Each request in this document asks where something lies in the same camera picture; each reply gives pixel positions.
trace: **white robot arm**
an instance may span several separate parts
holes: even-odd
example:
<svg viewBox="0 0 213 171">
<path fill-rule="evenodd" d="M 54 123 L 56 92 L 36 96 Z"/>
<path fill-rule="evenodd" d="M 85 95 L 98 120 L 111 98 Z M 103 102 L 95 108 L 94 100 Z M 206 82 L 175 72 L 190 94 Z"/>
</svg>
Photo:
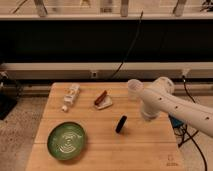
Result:
<svg viewBox="0 0 213 171">
<path fill-rule="evenodd" d="M 167 77 L 160 77 L 142 89 L 139 92 L 142 116 L 152 120 L 163 111 L 213 137 L 213 109 L 182 100 L 172 95 L 173 92 L 174 83 Z"/>
</svg>

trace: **wooden table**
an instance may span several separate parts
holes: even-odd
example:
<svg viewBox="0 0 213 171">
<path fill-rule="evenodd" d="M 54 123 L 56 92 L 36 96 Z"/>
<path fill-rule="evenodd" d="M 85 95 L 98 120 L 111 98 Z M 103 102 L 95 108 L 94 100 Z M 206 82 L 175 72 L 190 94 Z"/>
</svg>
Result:
<svg viewBox="0 0 213 171">
<path fill-rule="evenodd" d="M 165 113 L 156 120 L 141 118 L 140 102 L 128 100 L 125 83 L 80 83 L 81 91 L 68 113 L 61 110 L 71 83 L 54 83 L 34 141 L 27 171 L 183 171 L 176 139 Z M 97 110 L 93 101 L 107 90 L 113 106 Z M 128 117 L 115 133 L 122 115 Z M 51 130 L 65 121 L 83 126 L 87 144 L 70 161 L 57 161 L 47 150 Z"/>
</svg>

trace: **cable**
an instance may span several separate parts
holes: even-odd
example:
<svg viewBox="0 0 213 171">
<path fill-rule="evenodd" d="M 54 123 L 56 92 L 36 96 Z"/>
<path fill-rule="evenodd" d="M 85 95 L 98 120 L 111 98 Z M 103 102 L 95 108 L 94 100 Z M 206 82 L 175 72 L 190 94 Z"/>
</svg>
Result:
<svg viewBox="0 0 213 171">
<path fill-rule="evenodd" d="M 13 11 L 12 14 L 15 14 L 28 0 L 23 0 Z"/>
<path fill-rule="evenodd" d="M 185 78 L 184 75 L 182 76 L 182 80 L 183 80 L 184 90 L 185 90 L 186 94 L 188 95 L 188 97 L 189 97 L 194 103 L 196 103 L 196 101 L 194 100 L 194 98 L 193 98 L 193 97 L 190 95 L 190 93 L 188 92 L 188 89 L 187 89 L 187 87 L 186 87 L 186 78 Z M 198 146 L 198 144 L 197 144 L 196 141 L 194 140 L 194 136 L 197 135 L 197 133 L 198 133 L 199 131 L 197 130 L 197 131 L 195 131 L 192 135 L 190 135 L 189 132 L 187 131 L 187 128 L 188 128 L 188 126 L 187 126 L 187 124 L 185 124 L 185 128 L 184 128 L 184 125 L 183 125 L 183 126 L 180 126 L 180 128 L 178 129 L 180 132 L 182 132 L 182 133 L 178 134 L 178 136 L 180 136 L 180 137 L 182 138 L 181 143 L 178 144 L 178 147 L 180 148 L 184 143 L 186 143 L 186 142 L 189 141 L 189 140 L 192 140 L 192 142 L 194 143 L 194 145 L 196 146 L 196 148 L 197 148 L 198 151 L 200 152 L 200 155 L 201 155 L 201 157 L 202 157 L 202 159 L 203 159 L 203 162 L 204 162 L 204 169 L 205 169 L 205 171 L 207 171 L 207 170 L 208 170 L 208 166 L 207 166 L 207 162 L 206 162 L 205 156 L 203 155 L 203 152 L 201 151 L 200 147 Z"/>
<path fill-rule="evenodd" d="M 200 147 L 198 146 L 198 144 L 196 143 L 196 141 L 194 140 L 194 138 L 189 134 L 189 132 L 186 131 L 186 130 L 183 130 L 183 131 L 185 131 L 185 133 L 189 136 L 190 140 L 192 140 L 192 142 L 194 143 L 194 145 L 197 147 L 197 149 L 200 152 L 200 155 L 201 155 L 201 157 L 203 159 L 203 162 L 204 162 L 204 170 L 207 171 L 208 170 L 208 165 L 207 165 L 207 162 L 206 162 L 206 158 L 203 155 L 203 152 L 201 151 Z"/>
<path fill-rule="evenodd" d="M 182 76 L 182 80 L 183 80 L 184 90 L 185 90 L 187 96 L 188 96 L 194 103 L 196 103 L 195 99 L 190 95 L 190 93 L 189 93 L 188 90 L 187 90 L 187 87 L 186 87 L 186 77 L 185 77 L 184 75 Z"/>
<path fill-rule="evenodd" d="M 137 27 L 137 31 L 136 31 L 136 34 L 135 34 L 135 37 L 134 39 L 132 40 L 132 43 L 126 53 L 126 56 L 124 57 L 124 59 L 122 60 L 121 64 L 119 65 L 119 67 L 117 68 L 117 70 L 107 79 L 112 79 L 121 69 L 121 67 L 123 66 L 124 62 L 127 60 L 127 58 L 129 57 L 130 53 L 132 52 L 132 49 L 134 48 L 135 46 L 135 43 L 138 39 L 138 36 L 140 34 L 140 27 L 141 27 L 141 21 L 142 21 L 142 17 L 143 17 L 143 11 L 141 11 L 141 15 L 140 15 L 140 18 L 139 18 L 139 23 L 138 23 L 138 27 Z"/>
<path fill-rule="evenodd" d="M 182 80 L 183 80 L 183 85 L 184 85 L 184 90 L 186 92 L 186 94 L 188 95 L 188 97 L 194 102 L 196 103 L 195 99 L 190 95 L 190 93 L 188 92 L 187 86 L 186 86 L 186 77 L 183 75 L 182 76 Z M 195 135 L 197 135 L 199 131 L 195 131 L 191 136 L 194 137 Z M 182 133 L 182 140 L 181 142 L 178 144 L 178 147 L 181 147 L 184 143 L 188 142 L 190 140 L 190 138 L 185 140 L 185 133 Z"/>
</svg>

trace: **small white object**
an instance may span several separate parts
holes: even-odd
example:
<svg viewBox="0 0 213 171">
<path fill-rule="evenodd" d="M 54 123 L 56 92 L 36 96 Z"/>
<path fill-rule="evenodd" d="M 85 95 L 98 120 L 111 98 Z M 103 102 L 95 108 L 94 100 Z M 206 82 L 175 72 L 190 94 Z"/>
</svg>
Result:
<svg viewBox="0 0 213 171">
<path fill-rule="evenodd" d="M 61 109 L 62 109 L 64 112 L 68 112 L 68 107 L 67 107 L 67 105 L 63 105 Z"/>
<path fill-rule="evenodd" d="M 128 97 L 130 100 L 139 100 L 140 92 L 143 89 L 143 83 L 137 79 L 131 79 L 127 82 Z"/>
</svg>

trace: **floor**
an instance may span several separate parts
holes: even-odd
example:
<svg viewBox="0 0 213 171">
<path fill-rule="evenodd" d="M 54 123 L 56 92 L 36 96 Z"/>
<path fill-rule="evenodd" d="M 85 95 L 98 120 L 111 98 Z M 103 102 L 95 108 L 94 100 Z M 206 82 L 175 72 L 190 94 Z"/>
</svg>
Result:
<svg viewBox="0 0 213 171">
<path fill-rule="evenodd" d="M 213 96 L 194 97 L 200 104 L 213 107 Z M 20 98 L 6 120 L 0 121 L 0 170 L 24 171 L 31 152 L 47 97 Z M 213 139 L 198 133 L 195 140 L 202 149 L 208 170 L 213 170 Z M 192 142 L 184 144 L 182 153 L 186 171 L 204 170 L 203 161 Z"/>
</svg>

